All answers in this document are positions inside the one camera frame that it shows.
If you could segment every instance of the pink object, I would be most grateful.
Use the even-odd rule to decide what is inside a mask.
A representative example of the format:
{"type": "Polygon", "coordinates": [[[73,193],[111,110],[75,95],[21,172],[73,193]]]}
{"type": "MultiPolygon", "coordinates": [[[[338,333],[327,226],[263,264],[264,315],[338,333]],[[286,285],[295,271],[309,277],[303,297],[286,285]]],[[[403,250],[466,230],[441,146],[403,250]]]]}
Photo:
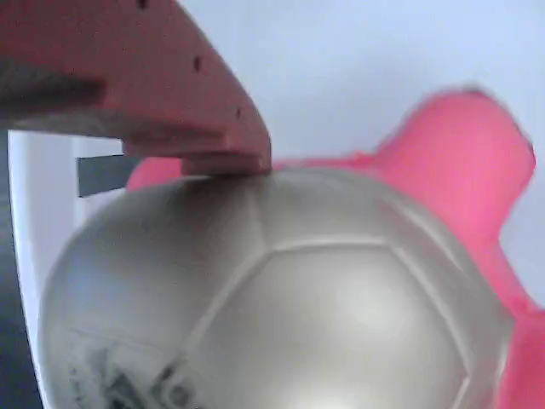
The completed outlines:
{"type": "MultiPolygon", "coordinates": [[[[170,159],[147,159],[131,177],[137,189],[181,176],[170,159]]],[[[374,177],[420,202],[465,245],[514,316],[515,330],[496,409],[545,407],[545,313],[526,294],[499,246],[499,233],[536,165],[531,144],[509,113],[478,91],[424,101],[374,155],[303,159],[374,177]]]]}

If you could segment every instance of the ball panel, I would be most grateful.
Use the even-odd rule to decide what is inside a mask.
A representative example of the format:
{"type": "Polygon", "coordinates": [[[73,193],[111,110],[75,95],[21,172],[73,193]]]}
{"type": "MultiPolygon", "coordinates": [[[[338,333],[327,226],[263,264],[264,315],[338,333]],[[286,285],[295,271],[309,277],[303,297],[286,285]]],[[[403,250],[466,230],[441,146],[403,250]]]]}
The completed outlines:
{"type": "Polygon", "coordinates": [[[273,253],[192,362],[228,409],[310,407],[324,395],[341,407],[451,409],[467,376],[419,283],[368,245],[273,253]]]}

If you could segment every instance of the white surface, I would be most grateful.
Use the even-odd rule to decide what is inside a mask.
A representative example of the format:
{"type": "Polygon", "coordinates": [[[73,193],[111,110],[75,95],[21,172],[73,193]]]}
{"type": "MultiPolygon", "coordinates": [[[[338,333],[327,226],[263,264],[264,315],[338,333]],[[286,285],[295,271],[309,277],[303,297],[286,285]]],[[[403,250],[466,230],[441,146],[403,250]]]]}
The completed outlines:
{"type": "MultiPolygon", "coordinates": [[[[502,243],[528,292],[545,304],[545,4],[183,3],[255,99],[276,157],[370,149],[428,92],[467,83],[492,90],[534,141],[536,176],[502,243]]],[[[110,198],[75,200],[73,158],[117,153],[118,146],[12,133],[9,148],[16,250],[35,351],[43,281],[73,229],[110,198]]]]}
{"type": "MultiPolygon", "coordinates": [[[[77,196],[76,158],[119,154],[119,141],[9,133],[9,176],[15,253],[32,358],[43,286],[73,232],[124,189],[77,196]]],[[[37,379],[42,388],[40,368],[37,379]]],[[[51,406],[44,402],[46,408],[51,406]]]]}

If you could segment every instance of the pink toy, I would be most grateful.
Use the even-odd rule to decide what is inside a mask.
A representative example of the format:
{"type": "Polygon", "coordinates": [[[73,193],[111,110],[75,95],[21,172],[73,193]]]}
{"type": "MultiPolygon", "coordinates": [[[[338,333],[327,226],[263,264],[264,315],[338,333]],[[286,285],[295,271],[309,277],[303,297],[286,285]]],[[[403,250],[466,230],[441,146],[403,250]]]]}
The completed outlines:
{"type": "MultiPolygon", "coordinates": [[[[531,144],[508,112],[479,91],[428,98],[373,155],[303,159],[285,166],[336,167],[386,182],[435,213],[465,245],[516,320],[496,409],[545,407],[545,313],[525,293],[499,246],[513,202],[531,178],[531,144]]],[[[128,189],[181,176],[179,159],[149,158],[128,189]]]]}

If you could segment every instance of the gray strip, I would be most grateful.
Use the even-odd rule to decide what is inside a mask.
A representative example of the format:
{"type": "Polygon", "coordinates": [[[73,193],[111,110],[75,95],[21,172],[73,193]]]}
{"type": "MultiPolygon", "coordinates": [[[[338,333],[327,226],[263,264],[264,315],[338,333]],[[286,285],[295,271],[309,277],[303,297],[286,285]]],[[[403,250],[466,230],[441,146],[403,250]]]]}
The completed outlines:
{"type": "Polygon", "coordinates": [[[78,196],[85,198],[125,187],[130,174],[140,161],[140,158],[125,155],[78,158],[78,196]]]}
{"type": "Polygon", "coordinates": [[[0,130],[0,407],[41,409],[14,253],[8,132],[0,130]]]}

